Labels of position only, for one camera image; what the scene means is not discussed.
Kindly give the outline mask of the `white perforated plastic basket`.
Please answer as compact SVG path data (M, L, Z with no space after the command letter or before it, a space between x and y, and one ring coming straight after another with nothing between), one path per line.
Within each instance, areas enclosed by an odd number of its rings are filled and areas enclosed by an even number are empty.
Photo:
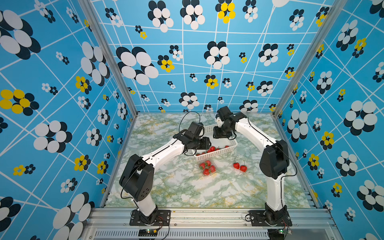
M212 147L215 147L215 151L210 150L197 150L197 154L194 155L196 161L202 161L207 158L212 158L216 156L225 155L227 153L230 153L235 150L235 148L238 145L238 142L236 139L214 139L214 127L216 125L208 125L205 126L205 134L204 137L208 137L211 141Z

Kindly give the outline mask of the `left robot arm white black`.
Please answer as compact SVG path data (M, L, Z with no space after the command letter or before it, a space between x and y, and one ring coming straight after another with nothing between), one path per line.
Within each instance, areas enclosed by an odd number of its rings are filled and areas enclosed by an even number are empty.
M119 184L122 190L133 198L139 209L139 220L143 224L152 225L158 217L159 208L151 196L157 169L188 150L208 150L211 146L212 143L208 137L178 133L168 143L149 154L130 156Z

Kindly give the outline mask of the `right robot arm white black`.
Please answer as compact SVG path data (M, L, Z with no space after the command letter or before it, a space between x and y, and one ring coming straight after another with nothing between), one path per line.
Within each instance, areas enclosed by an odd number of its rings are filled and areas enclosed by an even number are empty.
M228 107L222 107L217 111L216 123L213 138L230 138L239 133L262 152L259 166L267 181L265 221L270 226L280 223L292 226L284 200L284 180L290 165L288 144L284 140L270 137L251 123L245 114L232 113Z

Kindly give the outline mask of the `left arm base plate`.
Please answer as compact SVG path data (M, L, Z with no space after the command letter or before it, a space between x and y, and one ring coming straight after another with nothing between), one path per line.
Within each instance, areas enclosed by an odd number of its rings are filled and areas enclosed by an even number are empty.
M151 215L145 216L136 209L131 211L130 226L169 226L170 220L170 210L156 210Z

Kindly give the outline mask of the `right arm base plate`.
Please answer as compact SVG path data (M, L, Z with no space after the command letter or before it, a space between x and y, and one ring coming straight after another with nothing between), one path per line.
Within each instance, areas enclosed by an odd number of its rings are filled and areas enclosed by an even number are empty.
M284 209L277 212L269 210L251 210L248 214L250 215L253 227L291 227L293 225L288 211Z

